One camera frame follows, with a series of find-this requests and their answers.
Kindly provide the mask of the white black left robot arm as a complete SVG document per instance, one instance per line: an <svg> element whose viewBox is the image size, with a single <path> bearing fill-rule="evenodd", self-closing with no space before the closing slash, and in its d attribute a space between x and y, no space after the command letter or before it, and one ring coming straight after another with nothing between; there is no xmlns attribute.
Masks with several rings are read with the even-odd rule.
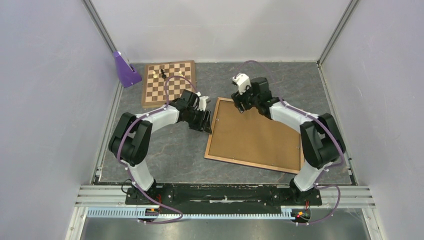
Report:
<svg viewBox="0 0 424 240"><path fill-rule="evenodd" d="M125 167L137 196L145 204L153 203L157 191L145 158L153 132L169 125L186 122L191 130L212 134L211 111L207 109L208 96L184 90L179 98L142 114L125 112L120 117L108 150Z"/></svg>

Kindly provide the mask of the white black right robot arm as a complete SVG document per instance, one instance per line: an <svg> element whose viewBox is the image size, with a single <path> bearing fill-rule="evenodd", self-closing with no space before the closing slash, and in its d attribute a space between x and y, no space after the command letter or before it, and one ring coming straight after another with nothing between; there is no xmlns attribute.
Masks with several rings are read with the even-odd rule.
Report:
<svg viewBox="0 0 424 240"><path fill-rule="evenodd" d="M314 114L294 107L281 97L274 97L265 77L250 79L244 73L232 78L237 91L231 95L240 113L251 108L266 118L285 124L300 134L305 164L289 183L289 199L302 204L312 194L318 179L337 160L345 162L346 145L334 117Z"/></svg>

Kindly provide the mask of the wooden chessboard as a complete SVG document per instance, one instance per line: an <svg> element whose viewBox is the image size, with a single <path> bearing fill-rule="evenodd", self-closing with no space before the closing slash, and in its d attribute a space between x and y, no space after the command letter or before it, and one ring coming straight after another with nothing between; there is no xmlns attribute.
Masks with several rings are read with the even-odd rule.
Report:
<svg viewBox="0 0 424 240"><path fill-rule="evenodd" d="M167 75L162 78L160 69ZM158 78L153 78L156 71ZM148 63L144 67L141 105L143 108L156 108L179 98L184 90L194 91L197 87L196 68L194 60L183 60L162 63Z"/></svg>

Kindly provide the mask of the black chess piece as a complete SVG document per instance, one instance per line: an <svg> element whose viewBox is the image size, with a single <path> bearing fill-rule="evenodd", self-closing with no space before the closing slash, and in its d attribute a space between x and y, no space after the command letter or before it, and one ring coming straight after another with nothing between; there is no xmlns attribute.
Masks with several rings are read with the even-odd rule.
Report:
<svg viewBox="0 0 424 240"><path fill-rule="evenodd" d="M165 70L164 70L164 69L160 69L160 73L161 73L161 77L162 77L163 79L166 79L166 78L167 78L167 75L166 75L166 73L165 73Z"/></svg>

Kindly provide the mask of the purple wedge stand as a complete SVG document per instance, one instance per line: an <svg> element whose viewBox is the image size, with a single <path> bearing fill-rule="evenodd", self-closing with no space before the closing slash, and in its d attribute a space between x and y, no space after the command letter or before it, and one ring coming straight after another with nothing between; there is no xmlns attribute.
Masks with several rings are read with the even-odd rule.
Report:
<svg viewBox="0 0 424 240"><path fill-rule="evenodd" d="M124 88L129 88L142 81L142 76L133 67L132 64L127 63L119 51L113 52L115 62L116 74L121 85Z"/></svg>

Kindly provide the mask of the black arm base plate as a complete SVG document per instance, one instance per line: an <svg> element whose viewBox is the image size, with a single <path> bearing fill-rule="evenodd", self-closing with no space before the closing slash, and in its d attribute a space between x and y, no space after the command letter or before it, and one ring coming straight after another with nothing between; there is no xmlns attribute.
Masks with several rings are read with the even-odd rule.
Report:
<svg viewBox="0 0 424 240"><path fill-rule="evenodd" d="M153 200L170 207L195 203L260 203L275 206L321 206L318 189L306 192L289 185L277 184L224 184L224 183L154 183L145 193Z"/></svg>

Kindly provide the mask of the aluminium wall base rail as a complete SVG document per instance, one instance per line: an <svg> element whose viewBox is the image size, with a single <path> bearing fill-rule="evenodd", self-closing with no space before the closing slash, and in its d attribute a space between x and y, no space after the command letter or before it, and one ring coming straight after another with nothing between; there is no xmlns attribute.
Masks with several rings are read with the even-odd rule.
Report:
<svg viewBox="0 0 424 240"><path fill-rule="evenodd" d="M122 92L123 92L123 86L120 83L118 83L116 86L115 92L113 94L108 115L105 118L105 126L104 126L103 135L100 139L99 147L95 155L95 165L92 171L92 178L90 180L91 185L96 183L102 175L103 162L104 162L104 157L108 147L109 136L111 134L111 131L115 122L115 117L116 117L118 107L120 104Z"/></svg>

